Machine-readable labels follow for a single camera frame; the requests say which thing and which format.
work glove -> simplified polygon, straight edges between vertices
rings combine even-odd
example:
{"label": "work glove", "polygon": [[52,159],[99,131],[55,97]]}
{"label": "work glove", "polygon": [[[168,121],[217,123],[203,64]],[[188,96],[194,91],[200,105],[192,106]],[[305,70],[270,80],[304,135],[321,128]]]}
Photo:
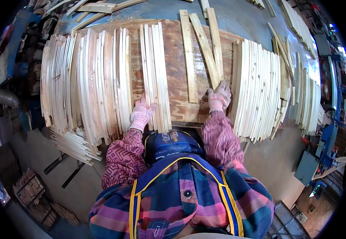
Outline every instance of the work glove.
{"label": "work glove", "polygon": [[145,98],[145,93],[142,94],[141,100],[136,101],[136,106],[133,108],[132,114],[130,115],[130,120],[132,124],[129,129],[135,128],[144,132],[144,128],[151,119],[151,115],[157,108],[158,104],[154,102],[147,108],[147,101]]}
{"label": "work glove", "polygon": [[209,113],[215,111],[224,112],[227,109],[231,101],[232,93],[225,80],[221,82],[215,93],[212,88],[209,88],[207,93],[209,95]]}

gray hose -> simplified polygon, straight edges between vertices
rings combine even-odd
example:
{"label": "gray hose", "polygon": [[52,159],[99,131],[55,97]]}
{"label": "gray hose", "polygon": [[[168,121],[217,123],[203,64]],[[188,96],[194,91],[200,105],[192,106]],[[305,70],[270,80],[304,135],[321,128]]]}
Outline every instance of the gray hose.
{"label": "gray hose", "polygon": [[19,99],[14,93],[0,89],[0,104],[8,105],[12,108],[19,106]]}

person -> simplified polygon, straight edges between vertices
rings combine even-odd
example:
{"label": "person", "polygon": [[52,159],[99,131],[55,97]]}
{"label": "person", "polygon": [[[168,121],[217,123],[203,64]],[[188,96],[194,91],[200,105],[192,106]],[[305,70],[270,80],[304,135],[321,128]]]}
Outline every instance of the person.
{"label": "person", "polygon": [[147,108],[145,95],[136,102],[127,134],[107,151],[104,190],[89,213],[94,238],[168,239],[194,233],[262,238],[267,233],[274,202],[243,166],[240,141],[224,112],[230,88],[222,81],[208,95],[203,146],[175,129],[150,132],[143,144],[156,103]]}

gray floor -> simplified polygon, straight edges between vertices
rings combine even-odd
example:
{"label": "gray floor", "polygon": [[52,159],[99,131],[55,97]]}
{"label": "gray floor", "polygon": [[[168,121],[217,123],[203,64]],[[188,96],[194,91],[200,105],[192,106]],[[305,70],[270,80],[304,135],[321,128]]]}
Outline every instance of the gray floor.
{"label": "gray floor", "polygon": [[[122,2],[122,0],[111,2],[117,3]],[[267,22],[271,22],[278,34],[288,37],[293,52],[293,64],[296,62],[295,52],[299,52],[304,66],[308,68],[310,75],[314,75],[312,78],[317,82],[319,81],[317,61],[310,59],[309,54],[288,29],[275,0],[271,0],[277,15],[275,18],[270,16],[267,8],[260,10],[246,0],[209,0],[209,4],[215,9],[220,29],[256,41],[268,50],[272,50],[271,34],[267,27]],[[145,3],[115,12],[94,24],[131,18],[177,20],[180,9],[197,13],[202,24],[206,23],[198,0],[194,0],[193,3],[180,0],[147,0]],[[69,17],[65,15],[62,17],[61,34],[69,33],[69,30],[76,25],[77,16],[78,14],[73,14]],[[76,160],[68,158],[49,175],[45,175],[43,170],[58,158],[61,152],[38,130],[29,132],[26,140],[23,138],[25,139],[17,133],[10,141],[22,169],[29,167],[37,170],[52,198],[73,211],[82,222],[87,223],[89,210],[101,192],[101,176],[104,172],[105,162],[95,162],[93,167],[85,165],[70,184],[62,189],[61,185],[77,167]],[[304,144],[300,140],[300,130],[290,120],[287,128],[278,130],[273,141],[267,139],[254,145],[250,144],[244,164],[249,173],[257,177],[267,187],[275,202],[283,200],[290,207],[304,188],[293,176],[293,171],[303,149]]]}

shirt button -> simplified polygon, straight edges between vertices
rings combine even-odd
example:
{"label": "shirt button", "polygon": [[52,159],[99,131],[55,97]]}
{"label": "shirt button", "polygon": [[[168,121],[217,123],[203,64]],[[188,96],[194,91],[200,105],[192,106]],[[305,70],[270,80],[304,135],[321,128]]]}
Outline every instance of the shirt button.
{"label": "shirt button", "polygon": [[192,195],[192,192],[190,190],[187,190],[184,192],[185,197],[190,197]]}

